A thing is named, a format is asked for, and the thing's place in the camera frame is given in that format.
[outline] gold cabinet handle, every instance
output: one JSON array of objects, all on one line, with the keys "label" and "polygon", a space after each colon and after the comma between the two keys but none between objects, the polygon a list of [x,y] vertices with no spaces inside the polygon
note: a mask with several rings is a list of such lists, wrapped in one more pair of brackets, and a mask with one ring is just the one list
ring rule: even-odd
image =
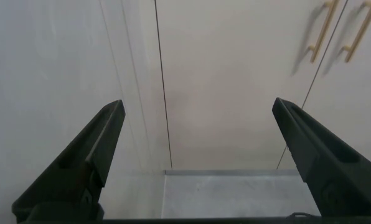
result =
[{"label": "gold cabinet handle", "polygon": [[347,51],[347,56],[346,56],[346,59],[345,59],[345,62],[348,63],[350,62],[350,60],[352,59],[353,57],[353,54],[357,48],[357,46],[359,45],[360,41],[361,41],[361,38],[362,36],[364,36],[365,34],[365,31],[367,30],[368,28],[368,25],[370,24],[371,22],[371,1],[364,1],[363,3],[363,6],[367,6],[370,8],[370,10],[368,11],[368,14],[367,16],[365,17],[361,27],[360,27],[360,30],[359,32],[357,33],[357,35],[355,36],[355,39],[353,41],[353,44],[352,46],[348,46],[348,45],[345,45],[343,46],[343,50]]},{"label": "gold cabinet handle", "polygon": [[310,62],[314,63],[314,61],[317,58],[318,52],[320,51],[322,41],[324,40],[325,35],[327,34],[329,24],[331,23],[332,18],[334,17],[334,13],[336,10],[336,6],[338,4],[339,0],[332,0],[332,2],[325,2],[324,7],[328,7],[328,14],[325,18],[324,25],[322,25],[320,35],[318,36],[317,43],[315,46],[310,45],[309,50],[312,50],[312,55]]}]

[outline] white cabinet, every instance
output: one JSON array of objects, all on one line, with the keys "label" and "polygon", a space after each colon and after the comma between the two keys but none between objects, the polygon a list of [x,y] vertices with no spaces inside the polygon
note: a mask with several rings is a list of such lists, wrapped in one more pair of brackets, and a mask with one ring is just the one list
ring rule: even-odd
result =
[{"label": "white cabinet", "polygon": [[369,13],[362,4],[347,2],[303,109],[371,161],[371,22],[350,62],[342,51]]},{"label": "white cabinet", "polygon": [[344,4],[311,63],[324,1],[156,1],[172,168],[277,168],[273,102],[302,106]]}]

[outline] kitchen cabinet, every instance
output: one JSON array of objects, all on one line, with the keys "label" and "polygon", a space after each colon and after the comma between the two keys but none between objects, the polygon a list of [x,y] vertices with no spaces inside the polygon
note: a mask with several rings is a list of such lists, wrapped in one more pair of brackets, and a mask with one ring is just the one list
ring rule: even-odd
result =
[{"label": "kitchen cabinet", "polygon": [[[371,21],[364,22],[370,10],[363,1],[347,2],[303,109],[371,161]],[[364,25],[346,62],[344,46],[353,46]],[[280,166],[292,167],[289,160],[284,157]]]},{"label": "kitchen cabinet", "polygon": [[344,5],[157,0],[172,168],[276,169],[273,102],[303,105]]}]

